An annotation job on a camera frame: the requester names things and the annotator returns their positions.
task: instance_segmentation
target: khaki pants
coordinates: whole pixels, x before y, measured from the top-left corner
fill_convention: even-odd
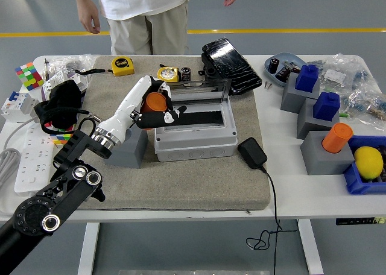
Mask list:
[[[112,55],[183,55],[188,30],[188,2],[161,14],[107,19]]]

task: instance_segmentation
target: rubik's cube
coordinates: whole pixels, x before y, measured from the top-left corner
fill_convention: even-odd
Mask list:
[[[17,76],[23,85],[27,88],[28,91],[31,91],[41,85],[43,85],[44,81],[36,71],[35,66],[31,63],[26,65],[17,67],[15,69]]]
[[[45,124],[45,126],[51,130],[56,130],[56,131],[62,131],[62,132],[66,132],[66,131],[71,131],[71,130],[75,130],[75,124],[70,126],[68,129],[58,129],[58,128],[55,128],[52,126],[52,124],[49,122],[47,124]],[[67,143],[67,141],[71,138],[72,136],[72,133],[68,133],[68,134],[50,134],[49,135],[49,138],[51,138],[52,142],[54,143],[54,145],[57,147],[57,148],[62,148],[64,144]]]

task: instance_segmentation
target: silver metal ring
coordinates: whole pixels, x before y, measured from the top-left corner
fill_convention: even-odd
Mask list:
[[[101,180],[102,180],[102,176],[97,171],[91,171],[86,176],[86,181],[91,186],[96,186],[100,184]]]
[[[60,226],[60,219],[57,215],[47,215],[42,220],[42,228],[46,232],[53,232],[56,231]]]
[[[121,142],[118,138],[111,134],[111,132],[106,131],[105,129],[97,127],[94,134],[91,138],[101,145],[106,147],[108,150],[111,150],[114,146],[119,146]]]
[[[78,165],[76,166],[73,170],[72,170],[72,176],[77,179],[77,180],[80,180],[82,177],[84,177],[87,173],[89,172],[89,170],[83,166],[83,165]]]

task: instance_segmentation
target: gray felt mat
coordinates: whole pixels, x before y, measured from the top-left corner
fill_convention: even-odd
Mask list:
[[[98,57],[94,68],[111,69],[112,56]],[[123,98],[145,75],[157,76],[159,64],[191,68],[191,80],[203,63],[200,57],[132,56],[135,74],[114,77],[94,74],[83,108],[101,119],[111,117]],[[238,142],[253,136],[261,144],[261,133],[253,92],[231,96]],[[167,210],[262,210],[270,201],[267,177],[250,169],[237,151],[232,157],[159,162],[154,153],[154,130],[140,169],[106,165],[86,151],[82,159],[103,176],[103,203],[90,199],[81,209],[167,209]]]

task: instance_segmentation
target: yellow lemon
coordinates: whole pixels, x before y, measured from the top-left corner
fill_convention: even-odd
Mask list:
[[[382,172],[384,162],[381,153],[373,147],[359,147],[354,153],[359,174],[365,180],[373,180]]]

